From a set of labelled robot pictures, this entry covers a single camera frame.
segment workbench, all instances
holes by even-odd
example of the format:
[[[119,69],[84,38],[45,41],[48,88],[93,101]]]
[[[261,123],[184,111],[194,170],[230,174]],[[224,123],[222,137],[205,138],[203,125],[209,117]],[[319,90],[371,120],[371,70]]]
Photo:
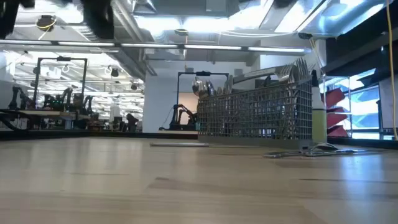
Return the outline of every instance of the workbench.
[[[73,121],[76,120],[75,112],[61,112],[52,110],[19,110],[18,112],[22,112],[31,116],[39,116],[42,119],[62,119],[65,121],[65,130],[72,129]],[[79,114],[78,119],[90,119],[90,116]]]

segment fluorescent light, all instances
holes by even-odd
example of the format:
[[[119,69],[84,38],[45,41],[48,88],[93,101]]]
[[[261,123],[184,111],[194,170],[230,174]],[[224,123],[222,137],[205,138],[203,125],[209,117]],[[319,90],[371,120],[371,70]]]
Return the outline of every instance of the fluorescent light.
[[[94,42],[67,42],[60,41],[59,45],[84,46],[84,47],[114,47],[114,43],[94,43]]]
[[[297,31],[297,32],[301,32],[302,30],[304,30],[304,28],[306,28],[306,27],[309,25],[309,23],[312,22],[312,21],[314,20],[314,18],[316,18],[316,17],[319,15],[319,13],[323,12],[323,11],[328,7],[328,4],[329,4],[330,1],[331,1],[331,0],[325,1],[315,12],[313,12],[313,13],[311,14],[311,16],[310,16],[308,19],[306,19],[306,20],[297,28],[296,31]]]
[[[228,18],[188,17],[183,28],[189,32],[220,32],[233,30]]]
[[[255,52],[290,52],[290,53],[305,53],[306,49],[290,49],[277,47],[248,47],[248,50]]]
[[[175,17],[134,17],[140,28],[146,29],[152,35],[161,35],[165,30],[181,28],[180,21]]]
[[[39,93],[41,94],[59,94],[62,93],[64,90],[40,90]],[[28,90],[28,93],[33,93],[34,90]],[[120,96],[120,97],[142,97],[141,92],[106,92],[106,91],[85,91],[86,95],[91,95],[91,96],[103,96],[103,97],[109,97],[109,96]]]
[[[52,45],[51,41],[45,40],[0,40],[0,44]]]
[[[273,3],[274,0],[262,0],[260,5],[253,7],[247,7],[249,3],[244,3],[245,9],[229,17],[229,23],[232,28],[221,28],[221,30],[258,29]]]
[[[297,1],[290,11],[286,14],[282,22],[276,28],[275,32],[294,32],[303,30],[316,16],[326,9],[331,0],[326,0],[315,12],[313,10],[321,0],[314,0],[313,7],[310,9],[304,5],[303,1]]]
[[[84,20],[82,13],[74,4],[67,4],[65,7],[58,9],[55,14],[66,23],[79,24]]]
[[[34,78],[15,78],[14,81],[35,81]],[[76,83],[82,82],[83,80],[61,80],[61,79],[51,79],[51,78],[41,78],[39,82],[66,82],[66,83]],[[86,83],[120,83],[120,81],[115,80],[86,80]]]
[[[219,45],[192,45],[185,44],[186,49],[205,49],[205,50],[242,50],[242,47],[219,46]]]
[[[301,1],[297,1],[280,22],[275,32],[293,32],[300,26],[305,18],[306,13],[304,11],[304,6]]]
[[[177,44],[121,44],[122,47],[143,47],[153,49],[176,49]]]

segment cutlery basket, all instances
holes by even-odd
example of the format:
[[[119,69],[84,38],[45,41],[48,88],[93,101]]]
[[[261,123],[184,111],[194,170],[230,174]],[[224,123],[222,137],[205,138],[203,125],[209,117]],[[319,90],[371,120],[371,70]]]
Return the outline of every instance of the cutlery basket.
[[[308,80],[200,99],[197,112],[202,142],[284,149],[312,144]]]

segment white wall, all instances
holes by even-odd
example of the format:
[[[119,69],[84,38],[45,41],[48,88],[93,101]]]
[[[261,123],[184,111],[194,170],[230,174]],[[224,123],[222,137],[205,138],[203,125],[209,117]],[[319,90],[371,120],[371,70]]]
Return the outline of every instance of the white wall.
[[[166,120],[167,114],[174,104],[177,103],[177,73],[184,72],[185,66],[194,68],[194,71],[209,71],[218,73],[234,74],[234,69],[241,68],[243,72],[250,72],[251,67],[247,67],[244,62],[165,62],[151,61],[158,76],[146,75],[145,105],[142,127],[144,133],[156,133],[159,127]],[[180,92],[191,93],[194,75],[182,75],[180,77]],[[225,76],[201,77],[209,79],[214,87],[224,87]],[[172,112],[169,114],[165,128],[169,128],[172,119]]]
[[[321,57],[326,62],[326,50],[324,41],[317,42],[317,48]],[[244,62],[166,62],[166,61],[150,61],[150,64],[156,70],[158,76],[146,76],[145,105],[143,117],[143,131],[145,133],[156,133],[159,127],[164,123],[164,127],[168,128],[172,118],[172,112],[167,117],[170,109],[177,103],[177,73],[184,72],[185,67],[194,68],[194,71],[209,72],[227,72],[234,74],[234,69],[243,69],[243,73],[255,71],[263,68],[286,65],[294,62],[296,56],[279,56],[279,55],[260,55],[251,67],[247,67]],[[315,64],[315,54],[311,53],[305,56],[308,64]],[[180,78],[180,92],[191,93],[193,75],[182,75]],[[226,78],[224,76],[213,76],[209,78],[215,88],[224,87]],[[238,85],[234,85],[237,89],[253,89],[255,81],[250,80]]]

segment table surface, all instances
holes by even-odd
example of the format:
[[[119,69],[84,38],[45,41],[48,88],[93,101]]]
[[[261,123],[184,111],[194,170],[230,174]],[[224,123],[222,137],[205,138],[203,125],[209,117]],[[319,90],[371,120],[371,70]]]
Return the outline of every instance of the table surface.
[[[63,119],[75,119],[76,116],[75,112],[62,112],[62,111],[52,111],[52,110],[20,110],[19,112],[29,115],[48,117],[48,118],[60,117]],[[79,119],[90,119],[90,116],[80,114]]]
[[[275,149],[150,147],[150,142],[195,141],[2,142],[1,223],[398,220],[398,151],[264,159]]]

